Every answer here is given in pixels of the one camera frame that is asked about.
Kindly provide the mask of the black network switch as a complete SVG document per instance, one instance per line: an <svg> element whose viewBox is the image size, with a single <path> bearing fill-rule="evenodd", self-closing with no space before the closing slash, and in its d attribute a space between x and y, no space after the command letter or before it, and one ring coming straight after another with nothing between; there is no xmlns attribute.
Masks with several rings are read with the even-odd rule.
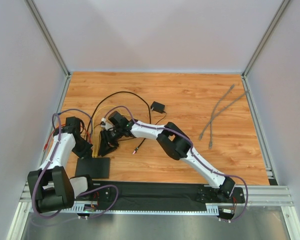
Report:
<svg viewBox="0 0 300 240"><path fill-rule="evenodd" d="M87 157L77 160L75 176L89 175L92 179L108 179L110 177L109 157Z"/></svg>

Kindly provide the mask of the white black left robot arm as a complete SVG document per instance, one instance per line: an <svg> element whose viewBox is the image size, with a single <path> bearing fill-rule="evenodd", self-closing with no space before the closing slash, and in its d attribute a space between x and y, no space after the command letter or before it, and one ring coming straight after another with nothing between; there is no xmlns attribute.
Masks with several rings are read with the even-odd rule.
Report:
<svg viewBox="0 0 300 240"><path fill-rule="evenodd" d="M88 175L69 178L65 170L71 153L78 158L92 156L92 144L81 137L83 127L80 118L66 118L65 125L53 132L53 144L45 161L27 176L32 209L40 217L71 208L76 197L89 189Z"/></svg>

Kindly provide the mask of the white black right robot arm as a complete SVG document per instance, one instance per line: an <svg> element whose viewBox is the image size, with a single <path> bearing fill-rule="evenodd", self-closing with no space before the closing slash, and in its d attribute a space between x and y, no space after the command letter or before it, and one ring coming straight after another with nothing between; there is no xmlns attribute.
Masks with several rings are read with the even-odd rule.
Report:
<svg viewBox="0 0 300 240"><path fill-rule="evenodd" d="M174 123L148 124L135 119L128 120L118 111L114 111L108 118L102 118L101 126L103 130L100 132L98 156L104 157L115 151L122 137L155 140L170 158L189 164L202 175L212 188L218 190L220 198L229 199L232 196L235 181L206 161L194 148L188 136Z"/></svg>

